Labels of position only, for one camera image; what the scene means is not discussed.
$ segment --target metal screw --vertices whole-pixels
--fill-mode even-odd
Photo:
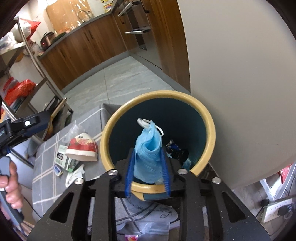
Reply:
[[[219,177],[214,177],[212,179],[212,182],[215,183],[215,184],[220,184],[222,181],[221,181],[221,179]]]
[[[118,174],[118,171],[115,170],[115,169],[112,169],[112,170],[108,171],[109,176],[116,176],[117,174]]]
[[[80,184],[84,183],[84,179],[81,178],[81,177],[76,178],[75,181],[74,181],[74,183],[75,183],[76,185],[80,185]]]
[[[186,174],[188,173],[188,171],[187,171],[186,169],[184,169],[184,168],[180,168],[180,169],[178,170],[178,173],[179,173],[180,175],[186,175]]]

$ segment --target wooden backsplash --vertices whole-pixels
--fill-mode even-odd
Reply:
[[[46,8],[52,26],[58,34],[82,23],[77,17],[80,10],[90,10],[87,0],[58,0]],[[84,12],[79,13],[79,16],[81,19],[87,17]]]

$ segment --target human hand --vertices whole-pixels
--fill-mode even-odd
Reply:
[[[4,188],[7,192],[6,201],[11,204],[13,209],[22,208],[23,196],[21,194],[22,187],[18,183],[17,166],[13,161],[9,163],[10,177],[0,176],[0,188]],[[8,214],[0,207],[7,219],[10,219]]]

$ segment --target power strip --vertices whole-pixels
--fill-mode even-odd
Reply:
[[[273,220],[273,219],[279,217],[279,215],[277,214],[278,209],[281,206],[289,205],[291,203],[292,203],[292,198],[284,200],[284,201],[274,202],[274,203],[269,204],[267,207],[264,208],[264,212],[261,215],[261,218],[262,218],[261,222],[266,223],[270,220]]]

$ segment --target plaid tablecloth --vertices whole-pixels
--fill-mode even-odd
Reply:
[[[67,173],[57,177],[53,170],[54,157],[63,138],[68,133],[73,124],[79,124],[85,128],[86,132],[95,137],[100,146],[100,137],[107,121],[120,105],[102,104],[97,108],[87,112],[73,123],[66,126],[52,138],[43,143],[36,154],[36,161],[33,172],[32,198],[35,211],[43,216],[57,198],[66,190],[65,182]],[[94,179],[105,172],[102,161],[84,162],[84,178]]]

